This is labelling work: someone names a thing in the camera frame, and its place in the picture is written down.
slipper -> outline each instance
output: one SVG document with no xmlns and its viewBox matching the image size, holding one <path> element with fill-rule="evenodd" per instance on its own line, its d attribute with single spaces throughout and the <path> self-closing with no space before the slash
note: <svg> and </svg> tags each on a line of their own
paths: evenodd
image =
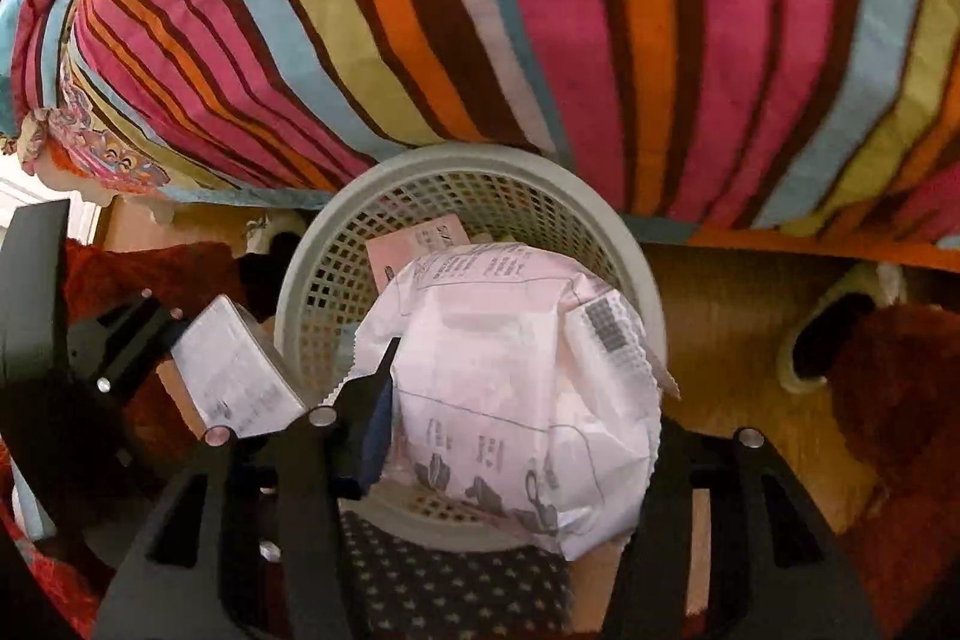
<svg viewBox="0 0 960 640">
<path fill-rule="evenodd" d="M 905 301 L 904 271 L 896 263 L 856 263 L 781 344 L 776 356 L 779 384 L 790 393 L 822 389 L 856 322 Z"/>
<path fill-rule="evenodd" d="M 247 252 L 270 255 L 270 245 L 279 234 L 306 234 L 306 221 L 293 210 L 270 210 L 262 218 L 247 223 Z"/>
</svg>

black fabric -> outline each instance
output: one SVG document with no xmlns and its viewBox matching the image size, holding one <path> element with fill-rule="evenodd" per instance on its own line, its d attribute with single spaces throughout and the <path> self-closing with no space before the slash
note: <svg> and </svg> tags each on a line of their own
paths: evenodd
<svg viewBox="0 0 960 640">
<path fill-rule="evenodd" d="M 856 322 L 877 309 L 866 293 L 841 296 L 810 321 L 793 346 L 793 368 L 801 380 L 817 380 L 829 372 Z"/>
<path fill-rule="evenodd" d="M 277 312 L 283 277 L 298 244 L 299 237 L 296 234 L 284 232 L 272 239 L 269 255 L 247 253 L 237 259 L 240 284 L 247 295 L 247 307 L 258 321 L 264 321 Z"/>
<path fill-rule="evenodd" d="M 956 640 L 960 637 L 960 560 L 896 640 Z"/>
<path fill-rule="evenodd" d="M 565 628 L 570 580 L 558 555 L 534 546 L 450 554 L 387 534 L 353 512 L 342 523 L 373 630 L 472 640 Z"/>
</svg>

gray mesh basket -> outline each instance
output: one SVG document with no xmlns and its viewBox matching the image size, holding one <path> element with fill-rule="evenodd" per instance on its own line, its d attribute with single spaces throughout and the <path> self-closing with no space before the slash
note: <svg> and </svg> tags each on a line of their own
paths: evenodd
<svg viewBox="0 0 960 640">
<path fill-rule="evenodd" d="M 650 268 L 623 221 L 582 180 L 556 164 L 493 145 L 439 145 L 390 159 L 334 196 L 313 221 L 280 292 L 275 344 L 318 404 L 342 379 L 336 354 L 344 325 L 376 300 L 367 239 L 455 213 L 467 234 L 512 234 L 577 259 L 623 292 L 651 348 L 666 362 L 664 313 Z M 388 533 L 451 551 L 517 545 L 469 509 L 416 488 L 376 487 L 358 512 Z"/>
</svg>

striped fabric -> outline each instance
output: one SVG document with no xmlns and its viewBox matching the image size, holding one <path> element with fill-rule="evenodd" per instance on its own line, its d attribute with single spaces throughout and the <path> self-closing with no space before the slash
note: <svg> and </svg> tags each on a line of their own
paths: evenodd
<svg viewBox="0 0 960 640">
<path fill-rule="evenodd" d="M 960 0 L 11 0 L 0 130 L 118 191 L 318 206 L 445 140 L 642 239 L 960 269 Z"/>
</svg>

white paper bag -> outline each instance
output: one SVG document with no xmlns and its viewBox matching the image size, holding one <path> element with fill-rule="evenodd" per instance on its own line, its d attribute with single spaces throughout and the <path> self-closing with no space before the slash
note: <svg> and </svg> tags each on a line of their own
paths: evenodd
<svg viewBox="0 0 960 640">
<path fill-rule="evenodd" d="M 524 244 L 451 248 L 378 298 L 349 378 L 397 335 L 392 477 L 568 560 L 637 523 L 673 381 L 619 292 Z"/>
</svg>

